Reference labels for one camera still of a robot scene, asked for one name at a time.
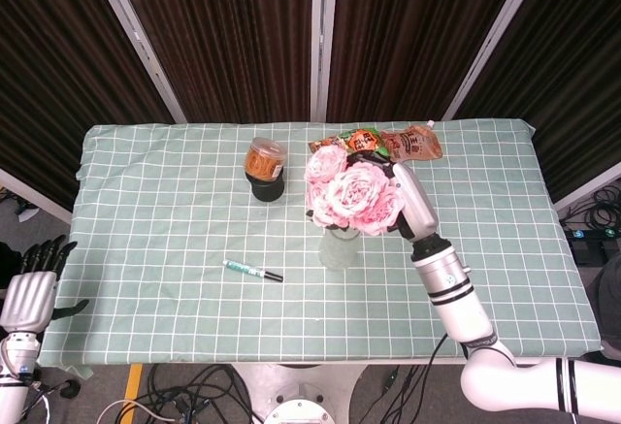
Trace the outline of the green white checked tablecloth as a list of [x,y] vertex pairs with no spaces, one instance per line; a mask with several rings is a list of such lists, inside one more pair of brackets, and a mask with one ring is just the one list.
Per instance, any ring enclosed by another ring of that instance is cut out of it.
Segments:
[[[519,119],[434,127],[443,157],[413,170],[471,269],[500,340],[517,357],[579,356],[598,327]],[[40,363],[331,361],[454,357],[398,234],[361,238],[358,264],[318,258],[306,215],[309,142],[339,124],[96,126],[83,141],[70,254],[57,304],[89,301],[52,322]],[[251,193],[253,138],[287,149],[284,192]],[[283,283],[225,269],[232,261]]]

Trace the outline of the white table frame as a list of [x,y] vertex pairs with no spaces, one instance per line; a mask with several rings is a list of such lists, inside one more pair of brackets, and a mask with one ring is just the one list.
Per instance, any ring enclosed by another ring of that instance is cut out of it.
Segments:
[[[516,357],[514,359],[515,363],[520,366],[532,366],[539,362],[542,362],[544,359],[552,359],[555,356],[544,356],[544,357]],[[301,367],[301,368],[310,368],[315,366],[336,366],[336,365],[365,365],[365,366],[377,366],[377,365],[423,365],[429,362],[428,357],[416,357],[416,358],[397,358],[397,359],[361,359],[361,360],[331,360],[331,361],[320,361],[320,360],[309,360],[309,361],[284,361],[284,360],[268,360],[268,361],[258,361],[258,362],[250,362],[250,361],[237,361],[231,362],[230,364],[234,367],[238,366],[265,366],[265,365],[281,365],[281,366],[292,366],[292,367]],[[467,359],[462,355],[456,357],[448,357],[448,356],[440,356],[439,354],[435,357],[433,364],[434,365],[464,365],[466,364]]]

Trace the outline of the white partition bottom rail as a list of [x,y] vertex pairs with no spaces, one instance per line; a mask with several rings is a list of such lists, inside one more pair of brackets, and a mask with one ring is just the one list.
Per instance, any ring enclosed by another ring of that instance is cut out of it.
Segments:
[[71,223],[72,213],[70,211],[58,205],[52,201],[52,199],[48,198],[35,188],[29,186],[24,181],[16,178],[2,168],[0,168],[0,184],[4,185],[21,198],[37,206],[42,211],[49,213],[67,224]]
[[569,193],[564,198],[554,203],[554,209],[557,212],[562,211],[565,208],[568,208],[573,203],[584,199],[585,197],[590,196],[598,189],[609,185],[610,183],[621,178],[621,161],[617,162],[615,165],[606,169],[604,172],[600,173],[593,179],[588,180],[586,183],[579,186],[576,190]]

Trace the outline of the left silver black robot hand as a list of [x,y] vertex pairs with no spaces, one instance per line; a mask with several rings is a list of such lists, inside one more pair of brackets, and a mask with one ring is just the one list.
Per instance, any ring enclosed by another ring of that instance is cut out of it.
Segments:
[[57,283],[77,245],[66,243],[65,236],[60,235],[25,251],[8,284],[0,312],[0,327],[4,331],[40,334],[53,320],[77,315],[88,306],[87,299],[70,307],[55,306]]

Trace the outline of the white partition post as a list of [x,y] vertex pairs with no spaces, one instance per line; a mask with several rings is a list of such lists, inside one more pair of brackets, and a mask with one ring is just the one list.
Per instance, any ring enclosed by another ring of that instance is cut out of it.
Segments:
[[107,1],[171,118],[177,124],[186,123],[186,115],[131,0]]
[[325,122],[337,0],[311,0],[310,121]]
[[445,110],[441,120],[452,120],[459,112],[462,104],[467,99],[469,93],[480,77],[487,62],[493,55],[498,43],[504,37],[509,25],[513,21],[525,0],[505,0],[494,19],[488,33],[486,34],[474,60],[462,79],[455,95]]

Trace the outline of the clear jar of rubber bands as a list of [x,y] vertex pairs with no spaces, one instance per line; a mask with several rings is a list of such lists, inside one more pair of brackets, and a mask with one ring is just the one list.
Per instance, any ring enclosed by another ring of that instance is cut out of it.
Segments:
[[283,169],[287,149],[273,140],[255,137],[246,157],[245,172],[254,179],[275,181]]

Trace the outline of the black power strip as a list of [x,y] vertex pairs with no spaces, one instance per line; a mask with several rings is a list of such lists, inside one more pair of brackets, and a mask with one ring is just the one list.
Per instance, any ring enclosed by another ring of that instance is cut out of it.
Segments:
[[620,251],[621,232],[604,230],[566,230],[572,258],[578,267],[602,267]]

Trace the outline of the orange green snack packet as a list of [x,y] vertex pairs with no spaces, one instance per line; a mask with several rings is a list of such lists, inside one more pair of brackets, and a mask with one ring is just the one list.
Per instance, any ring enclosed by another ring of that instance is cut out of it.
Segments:
[[373,127],[355,128],[344,131],[338,135],[326,137],[321,140],[309,142],[311,152],[316,152],[321,147],[338,146],[348,154],[355,152],[372,152],[382,157],[389,158],[390,152],[386,147],[380,133]]

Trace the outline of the textured clear glass vase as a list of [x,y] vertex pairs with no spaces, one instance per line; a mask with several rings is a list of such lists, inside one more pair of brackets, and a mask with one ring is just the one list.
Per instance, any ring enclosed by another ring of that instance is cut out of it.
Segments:
[[318,257],[328,270],[340,271],[358,264],[361,233],[351,227],[326,229],[319,244]]

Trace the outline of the teal white marker pen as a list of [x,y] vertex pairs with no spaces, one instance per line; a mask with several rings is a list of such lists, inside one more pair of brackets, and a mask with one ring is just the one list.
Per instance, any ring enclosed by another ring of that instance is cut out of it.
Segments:
[[275,273],[266,271],[264,269],[258,269],[258,268],[249,266],[244,263],[225,259],[223,261],[223,267],[225,269],[235,271],[241,274],[246,274],[246,275],[250,275],[253,277],[261,277],[261,278],[283,283],[283,275],[275,274]]

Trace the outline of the pink artificial flower bouquet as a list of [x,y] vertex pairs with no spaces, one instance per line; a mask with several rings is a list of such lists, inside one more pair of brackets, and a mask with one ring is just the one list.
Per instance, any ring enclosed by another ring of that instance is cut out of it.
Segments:
[[353,229],[368,236],[393,230],[406,199],[392,167],[375,152],[320,147],[304,172],[307,217],[319,227]]

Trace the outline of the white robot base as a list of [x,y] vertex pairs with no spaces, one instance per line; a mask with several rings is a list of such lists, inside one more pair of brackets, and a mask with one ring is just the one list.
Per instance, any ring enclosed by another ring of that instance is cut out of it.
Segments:
[[236,363],[234,368],[263,424],[349,424],[351,398],[366,365]]

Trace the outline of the brown spouted sauce pouch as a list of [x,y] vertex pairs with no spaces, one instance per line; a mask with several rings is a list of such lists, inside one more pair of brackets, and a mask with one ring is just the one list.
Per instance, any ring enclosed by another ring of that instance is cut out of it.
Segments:
[[410,125],[399,131],[381,131],[380,137],[393,162],[427,161],[443,157],[440,141],[433,123]]

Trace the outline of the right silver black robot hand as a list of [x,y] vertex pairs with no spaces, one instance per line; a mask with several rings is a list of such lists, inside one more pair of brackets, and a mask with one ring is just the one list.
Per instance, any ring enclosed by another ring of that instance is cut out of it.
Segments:
[[414,171],[402,164],[395,163],[376,152],[359,151],[347,157],[347,163],[370,163],[379,167],[390,182],[402,190],[405,205],[397,221],[392,225],[401,236],[411,243],[430,237],[437,232],[439,219],[422,184]]

